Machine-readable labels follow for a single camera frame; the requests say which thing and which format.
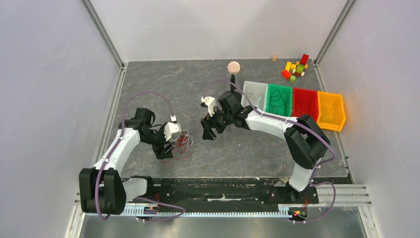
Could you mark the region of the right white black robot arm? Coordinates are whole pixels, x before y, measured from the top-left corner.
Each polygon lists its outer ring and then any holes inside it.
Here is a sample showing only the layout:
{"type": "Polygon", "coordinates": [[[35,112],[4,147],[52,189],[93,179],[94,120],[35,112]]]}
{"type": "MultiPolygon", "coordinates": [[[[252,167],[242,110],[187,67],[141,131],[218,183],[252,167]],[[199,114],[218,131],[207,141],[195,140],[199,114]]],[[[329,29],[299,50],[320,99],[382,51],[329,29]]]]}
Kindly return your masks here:
{"type": "Polygon", "coordinates": [[[233,92],[227,91],[218,99],[202,97],[201,106],[208,113],[201,120],[204,140],[215,140],[229,125],[261,131],[286,141],[295,162],[288,181],[286,196],[299,202],[306,196],[315,166],[330,148],[330,141],[310,115],[298,118],[264,112],[252,105],[243,106],[233,92]]]}

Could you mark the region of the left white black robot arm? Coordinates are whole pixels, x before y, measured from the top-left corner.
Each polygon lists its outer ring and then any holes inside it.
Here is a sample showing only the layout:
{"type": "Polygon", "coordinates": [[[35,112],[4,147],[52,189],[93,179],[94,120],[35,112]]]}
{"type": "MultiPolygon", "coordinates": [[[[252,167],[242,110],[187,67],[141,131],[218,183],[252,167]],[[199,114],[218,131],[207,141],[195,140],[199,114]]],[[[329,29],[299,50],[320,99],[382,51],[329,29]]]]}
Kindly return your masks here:
{"type": "Polygon", "coordinates": [[[181,132],[176,116],[156,129],[156,116],[151,110],[137,108],[134,117],[124,119],[105,154],[91,168],[79,173],[81,209],[103,218],[120,215],[126,203],[141,199],[151,202],[156,190],[150,176],[132,176],[123,181],[120,172],[132,151],[140,144],[149,144],[158,160],[172,158],[172,136],[181,132]]]}

